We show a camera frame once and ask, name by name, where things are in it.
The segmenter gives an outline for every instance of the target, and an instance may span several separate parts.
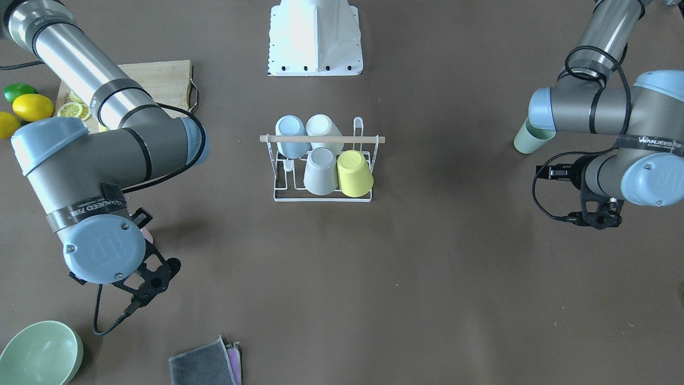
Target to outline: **black cable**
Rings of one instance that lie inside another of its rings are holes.
[[[125,189],[122,190],[123,193],[132,193],[133,191],[139,191],[139,190],[142,190],[143,188],[148,188],[148,187],[156,186],[157,184],[160,184],[160,183],[162,183],[162,182],[166,182],[166,181],[168,181],[169,179],[171,179],[171,178],[173,178],[173,177],[175,177],[175,176],[177,176],[177,175],[180,175],[181,173],[184,173],[187,169],[189,169],[190,167],[193,167],[193,166],[195,165],[195,163],[197,163],[197,161],[200,159],[200,156],[202,156],[202,152],[203,152],[204,149],[205,149],[205,144],[206,144],[206,141],[207,141],[207,134],[205,133],[205,128],[204,128],[204,126],[202,126],[202,123],[199,121],[199,119],[197,119],[197,118],[195,117],[195,115],[194,115],[193,113],[188,112],[188,111],[183,110],[183,109],[178,108],[178,107],[174,107],[174,106],[172,106],[172,105],[166,105],[166,104],[161,104],[161,103],[158,103],[158,104],[159,104],[159,107],[162,107],[162,108],[165,108],[165,109],[171,110],[171,111],[180,112],[181,114],[187,115],[190,119],[192,119],[193,122],[195,122],[195,124],[197,124],[197,128],[200,130],[200,135],[202,136],[202,140],[200,141],[200,148],[197,150],[197,154],[195,155],[195,157],[192,158],[192,160],[190,161],[190,163],[186,164],[185,166],[179,168],[178,170],[175,170],[175,171],[172,172],[171,174],[168,174],[168,175],[166,175],[166,176],[160,177],[159,179],[155,179],[155,180],[153,180],[153,181],[151,181],[151,182],[148,182],[148,183],[145,183],[145,184],[139,184],[139,185],[133,186],[133,187],[125,188]]]
[[[631,91],[629,90],[629,83],[627,82],[627,77],[624,75],[624,71],[622,71],[622,67],[620,64],[622,63],[622,60],[624,59],[624,55],[627,52],[627,46],[625,46],[624,51],[622,52],[622,59],[620,61],[615,60],[613,56],[611,56],[608,52],[598,48],[598,47],[593,47],[590,45],[582,45],[580,47],[577,47],[570,51],[568,54],[567,58],[565,59],[565,71],[567,71],[568,74],[570,74],[573,77],[576,77],[577,79],[581,80],[586,80],[586,78],[582,77],[581,75],[578,75],[574,72],[571,71],[570,69],[570,57],[575,54],[578,51],[582,51],[584,49],[588,49],[590,51],[595,51],[598,52],[599,54],[603,55],[606,59],[608,59],[612,64],[613,64],[613,71],[617,71],[618,74],[620,75],[620,80],[622,80],[622,86],[624,87],[624,95],[626,97],[626,106],[624,109],[624,121],[622,122],[622,129],[620,130],[620,135],[623,135],[627,132],[627,128],[629,127],[629,119],[632,114],[632,94]],[[550,212],[548,212],[546,209],[544,209],[537,200],[537,194],[536,194],[536,187],[537,187],[537,179],[539,179],[539,175],[541,172],[544,170],[544,168],[548,167],[551,162],[554,160],[562,157],[562,156],[569,156],[569,155],[591,155],[591,156],[601,156],[605,155],[613,150],[616,150],[617,147],[610,147],[609,149],[606,149],[604,151],[598,151],[598,152],[587,152],[587,151],[569,151],[569,152],[564,152],[560,153],[556,156],[553,156],[551,159],[547,160],[543,166],[539,168],[539,171],[534,175],[534,178],[532,179],[532,200],[534,201],[534,204],[537,205],[537,208],[541,210],[547,217],[554,219],[556,221],[561,221],[565,222],[566,217],[565,216],[558,216],[558,215],[553,215]]]
[[[40,60],[37,60],[35,62],[28,62],[28,63],[23,63],[23,64],[15,64],[14,66],[0,66],[0,71],[9,71],[12,69],[23,69],[26,67],[31,67],[31,66],[37,66],[39,64],[45,64],[44,62],[41,62]]]
[[[102,295],[102,284],[100,284],[99,287],[97,288],[97,298],[95,299],[95,314],[92,317],[92,332],[96,336],[104,336],[105,334],[111,332],[112,330],[114,330],[114,328],[119,326],[119,324],[121,324],[130,315],[127,312],[124,312],[104,332],[99,331],[97,329],[97,317],[100,313],[100,296],[101,295]]]

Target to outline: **folded towel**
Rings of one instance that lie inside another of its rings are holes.
[[[171,384],[241,385],[240,360],[239,343],[224,345],[219,336],[213,343],[169,358]]]
[[[242,358],[240,356],[240,341],[227,344],[228,358],[231,360],[231,371],[235,378],[235,385],[242,385]]]

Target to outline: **lemon slice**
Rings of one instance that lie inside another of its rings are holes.
[[[88,108],[87,105],[80,103],[81,107],[83,108],[83,112],[78,116],[82,121],[86,121],[90,119],[90,109]]]
[[[76,95],[73,91],[69,91],[69,99],[71,99],[71,101],[75,101],[76,103],[83,103],[83,99],[81,99],[79,95]]]
[[[57,116],[65,116],[68,118],[80,118],[81,114],[83,114],[83,105],[75,101],[65,103],[57,111]]]

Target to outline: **gray tabletop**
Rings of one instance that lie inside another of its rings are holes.
[[[612,138],[559,133],[530,156],[512,145],[592,1],[355,1],[365,70],[338,78],[267,76],[273,0],[64,3],[114,62],[193,61],[212,153],[129,195],[183,268],[100,338],[96,286],[67,277],[0,142],[1,346],[32,323],[67,323],[85,346],[73,384],[167,384],[169,357],[218,335],[241,341],[246,384],[681,382],[684,206],[628,203],[622,226],[603,231],[551,221],[531,200],[534,166]],[[655,1],[629,43],[630,83],[684,69],[682,36],[679,11]],[[2,65],[31,59],[0,49]],[[0,73],[12,82],[52,98],[60,83],[44,66]],[[362,116],[386,136],[371,203],[273,201],[259,135],[319,113],[344,129]],[[540,182],[538,195],[556,214],[578,208],[567,183]],[[105,288],[101,327],[128,300]]]

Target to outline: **bowl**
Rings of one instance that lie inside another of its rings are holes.
[[[81,366],[81,337],[67,325],[43,321],[25,328],[0,355],[0,385],[64,385]]]

